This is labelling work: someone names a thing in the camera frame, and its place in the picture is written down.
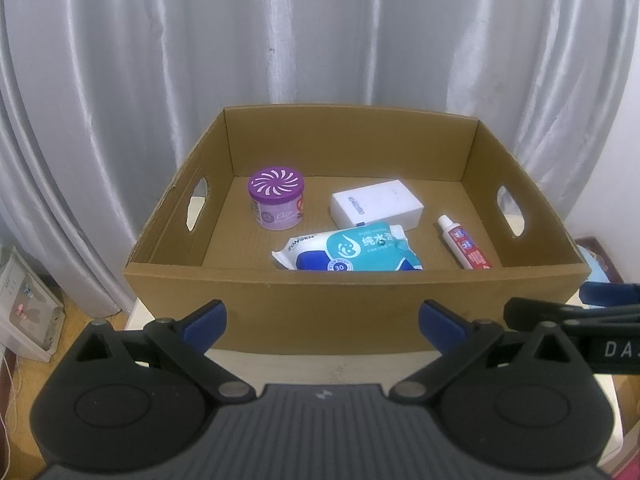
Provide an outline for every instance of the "blue gripper pad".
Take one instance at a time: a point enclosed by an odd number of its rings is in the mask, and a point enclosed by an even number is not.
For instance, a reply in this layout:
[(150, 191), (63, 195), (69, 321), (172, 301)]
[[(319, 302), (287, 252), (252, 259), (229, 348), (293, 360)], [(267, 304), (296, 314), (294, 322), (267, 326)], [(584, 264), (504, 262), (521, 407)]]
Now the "blue gripper pad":
[(427, 300), (420, 306), (418, 326), (420, 333), (441, 354), (453, 350), (473, 331), (473, 325), (466, 319), (444, 309), (433, 300)]
[(182, 329), (182, 340), (194, 350), (204, 354), (226, 330), (226, 307), (218, 303), (195, 317)]
[(596, 306), (622, 306), (640, 303), (640, 286), (636, 283), (584, 282), (580, 300)]

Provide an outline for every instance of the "white table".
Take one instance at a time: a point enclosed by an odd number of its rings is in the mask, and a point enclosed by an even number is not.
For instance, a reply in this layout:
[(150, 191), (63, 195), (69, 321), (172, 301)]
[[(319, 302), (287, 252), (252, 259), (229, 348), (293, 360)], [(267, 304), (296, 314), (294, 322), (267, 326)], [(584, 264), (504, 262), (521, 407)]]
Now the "white table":
[[(202, 208), (204, 199), (191, 199), (188, 221), (195, 218)], [(520, 228), (522, 218), (508, 215), (514, 231)], [(567, 304), (584, 306), (576, 292)], [(154, 317), (140, 300), (125, 325), (125, 330), (139, 330)], [(376, 355), (269, 355), (249, 354), (229, 350), (210, 349), (207, 357), (213, 359), (231, 373), (251, 384), (260, 395), (267, 383), (288, 384), (357, 384), (379, 383), (385, 393), (393, 384), (439, 357), (439, 352), (409, 352), (404, 354)], [(618, 398), (610, 375), (595, 375), (611, 404), (614, 413), (614, 428), (607, 446), (602, 453), (600, 464), (615, 457), (622, 448), (622, 420)]]

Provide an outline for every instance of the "white curtain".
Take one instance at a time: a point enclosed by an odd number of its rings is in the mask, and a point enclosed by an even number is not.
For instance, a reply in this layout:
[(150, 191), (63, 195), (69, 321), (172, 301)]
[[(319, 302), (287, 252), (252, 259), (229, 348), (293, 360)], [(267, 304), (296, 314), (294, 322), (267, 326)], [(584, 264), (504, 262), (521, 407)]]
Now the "white curtain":
[(638, 0), (0, 0), (0, 215), (92, 316), (226, 105), (480, 117), (561, 215), (626, 80)]

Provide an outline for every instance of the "plastic container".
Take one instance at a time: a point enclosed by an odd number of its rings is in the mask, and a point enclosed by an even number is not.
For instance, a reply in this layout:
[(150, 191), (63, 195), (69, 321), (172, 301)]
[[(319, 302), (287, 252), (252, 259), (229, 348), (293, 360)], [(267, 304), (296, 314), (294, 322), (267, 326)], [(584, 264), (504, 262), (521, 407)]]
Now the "plastic container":
[(491, 269), (491, 264), (460, 224), (452, 222), (447, 215), (442, 215), (438, 218), (438, 225), (442, 229), (445, 243), (465, 269)]
[(18, 251), (0, 249), (0, 343), (20, 357), (48, 362), (64, 320), (62, 303)]
[(247, 185), (255, 219), (271, 231), (297, 225), (303, 215), (305, 179), (299, 171), (274, 166), (260, 170)]

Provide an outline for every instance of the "cable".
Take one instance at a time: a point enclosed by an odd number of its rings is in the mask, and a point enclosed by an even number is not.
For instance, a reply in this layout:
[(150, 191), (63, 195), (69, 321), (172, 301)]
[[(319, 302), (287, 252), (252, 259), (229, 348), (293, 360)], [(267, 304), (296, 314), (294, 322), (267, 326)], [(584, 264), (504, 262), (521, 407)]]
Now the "cable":
[[(11, 373), (9, 372), (9, 364), (6, 362), (6, 357), (4, 356), (4, 354), (2, 355), (2, 361), (4, 362), (4, 366), (6, 367), (6, 371), (9, 375), (9, 381), (11, 383), (11, 391), (14, 393), (14, 399), (16, 397), (16, 392), (14, 389), (14, 378), (12, 378)], [(20, 386), (22, 386), (22, 375), (20, 375)], [(6, 442), (6, 469), (4, 470), (4, 474), (2, 475), (2, 478), (0, 478), (0, 480), (4, 480), (6, 478), (6, 476), (9, 474), (9, 469), (11, 467), (11, 444), (9, 444), (9, 432), (6, 429), (6, 424), (4, 422), (6, 418), (6, 413), (4, 414), (4, 416), (2, 416), (0, 414), (0, 422), (2, 423), (2, 429), (4, 430), (4, 441)]]
[[(6, 370), (7, 370), (7, 373), (8, 373), (9, 372), (9, 365), (6, 362), (6, 358), (4, 358), (4, 366), (6, 366)], [(20, 393), (20, 389), (22, 388), (22, 370), (20, 369), (20, 362), (19, 362), (17, 356), (15, 358), (15, 370), (18, 370), (18, 387), (15, 388), (12, 374), (9, 374), (9, 380), (11, 381), (11, 390), (13, 392), (13, 395), (9, 399), (9, 403), (6, 406), (6, 413), (4, 414), (4, 418), (6, 418), (6, 414), (9, 413), (9, 408), (11, 408), (11, 406), (13, 406), (13, 408), (14, 408), (14, 416), (13, 416), (14, 427), (13, 427), (13, 429), (7, 428), (7, 431), (11, 435), (14, 434), (18, 429), (18, 394)]]
[(4, 423), (4, 417), (0, 416), (0, 422), (2, 422), (2, 429), (4, 430), (4, 441), (6, 442), (6, 469), (0, 480), (4, 480), (9, 474), (9, 468), (11, 467), (11, 445), (9, 444), (9, 434), (6, 430), (6, 424)]

